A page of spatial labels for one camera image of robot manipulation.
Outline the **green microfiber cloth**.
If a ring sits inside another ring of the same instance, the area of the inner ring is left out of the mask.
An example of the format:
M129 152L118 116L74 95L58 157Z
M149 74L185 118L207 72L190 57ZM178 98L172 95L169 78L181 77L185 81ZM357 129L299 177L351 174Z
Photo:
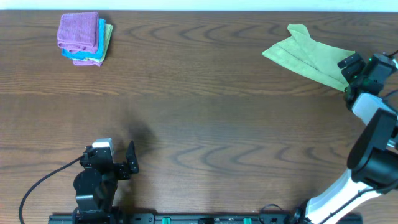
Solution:
M313 40L303 24L289 24L287 30L290 37L263 51L262 55L303 77L344 91L348 82L338 62L354 52Z

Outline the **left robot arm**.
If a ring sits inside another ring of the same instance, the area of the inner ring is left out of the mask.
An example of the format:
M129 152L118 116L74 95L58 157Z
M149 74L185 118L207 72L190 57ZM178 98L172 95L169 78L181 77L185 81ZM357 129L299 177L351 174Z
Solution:
M114 147L111 138L97 139L86 146L80 159L84 168L73 182L78 208L73 223L128 223L121 209L113 206L120 180L129 180L139 172L134 141L127 147L126 160L113 160Z

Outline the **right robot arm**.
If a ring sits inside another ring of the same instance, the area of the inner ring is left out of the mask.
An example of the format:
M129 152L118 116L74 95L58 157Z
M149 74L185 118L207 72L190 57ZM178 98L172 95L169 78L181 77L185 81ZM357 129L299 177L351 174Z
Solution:
M353 210L362 203L397 190L397 108L380 96L385 81L397 72L393 54L374 54L365 61L355 53L338 63L348 82L347 108L365 125L352 147L347 169L319 196L304 202L287 223L362 223Z

